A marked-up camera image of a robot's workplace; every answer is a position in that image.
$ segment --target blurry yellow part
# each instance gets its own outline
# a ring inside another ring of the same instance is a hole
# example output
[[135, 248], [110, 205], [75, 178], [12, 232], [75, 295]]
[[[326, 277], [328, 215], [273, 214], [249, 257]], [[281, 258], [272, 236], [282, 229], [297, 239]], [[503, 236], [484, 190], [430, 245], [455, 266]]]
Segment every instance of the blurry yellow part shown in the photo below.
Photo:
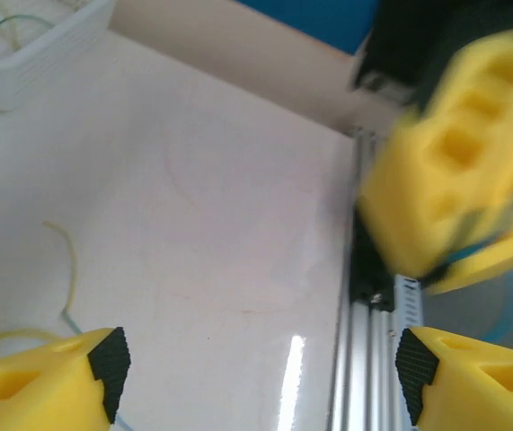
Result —
[[0, 359], [0, 431], [105, 431], [111, 426], [87, 355], [95, 330]]
[[513, 350], [432, 328], [411, 331], [439, 359], [422, 391], [420, 431], [513, 430]]
[[[465, 244], [485, 238], [513, 197], [513, 31], [457, 52], [426, 112], [406, 114], [362, 185], [359, 209], [391, 270], [430, 271], [464, 215], [482, 211]], [[455, 264], [445, 292], [513, 268], [513, 232]]]

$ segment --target beige wall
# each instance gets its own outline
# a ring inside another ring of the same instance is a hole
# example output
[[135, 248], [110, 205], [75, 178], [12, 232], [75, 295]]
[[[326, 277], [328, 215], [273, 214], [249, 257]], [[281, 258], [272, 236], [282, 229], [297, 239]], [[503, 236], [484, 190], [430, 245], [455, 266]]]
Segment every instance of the beige wall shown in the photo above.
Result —
[[112, 28], [331, 128], [395, 113], [347, 90], [354, 57], [232, 0], [119, 0]]

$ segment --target blue wall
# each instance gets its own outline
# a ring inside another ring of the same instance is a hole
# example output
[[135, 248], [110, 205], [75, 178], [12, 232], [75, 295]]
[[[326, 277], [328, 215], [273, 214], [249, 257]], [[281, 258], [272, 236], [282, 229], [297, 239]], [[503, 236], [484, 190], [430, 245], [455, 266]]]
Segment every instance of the blue wall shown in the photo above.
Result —
[[377, 0], [238, 1], [350, 54], [367, 36], [377, 5]]

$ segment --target white plastic basket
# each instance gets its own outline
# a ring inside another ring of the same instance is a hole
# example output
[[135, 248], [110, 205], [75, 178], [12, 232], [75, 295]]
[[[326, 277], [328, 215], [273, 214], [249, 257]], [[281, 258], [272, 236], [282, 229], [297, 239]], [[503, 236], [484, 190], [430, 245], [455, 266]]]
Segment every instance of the white plastic basket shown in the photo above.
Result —
[[[108, 27], [116, 0], [3, 0], [11, 14], [28, 14], [54, 24], [12, 20], [22, 48], [13, 52], [0, 34], [0, 110], [12, 110], [89, 48]], [[75, 10], [70, 5], [80, 7]]]

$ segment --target black rubber pad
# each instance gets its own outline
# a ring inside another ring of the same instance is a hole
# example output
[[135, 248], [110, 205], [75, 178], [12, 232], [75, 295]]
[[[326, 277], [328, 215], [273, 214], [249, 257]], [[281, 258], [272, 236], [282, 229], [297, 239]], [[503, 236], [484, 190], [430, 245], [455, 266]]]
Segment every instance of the black rubber pad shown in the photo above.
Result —
[[412, 425], [418, 424], [424, 410], [422, 389], [425, 384], [432, 384], [438, 365], [439, 359], [424, 343], [410, 329], [403, 330], [396, 354], [396, 368]]
[[102, 380], [104, 384], [102, 405], [106, 417], [113, 424], [130, 367], [130, 353], [124, 329], [113, 330], [88, 354], [88, 362], [93, 369], [94, 380]]

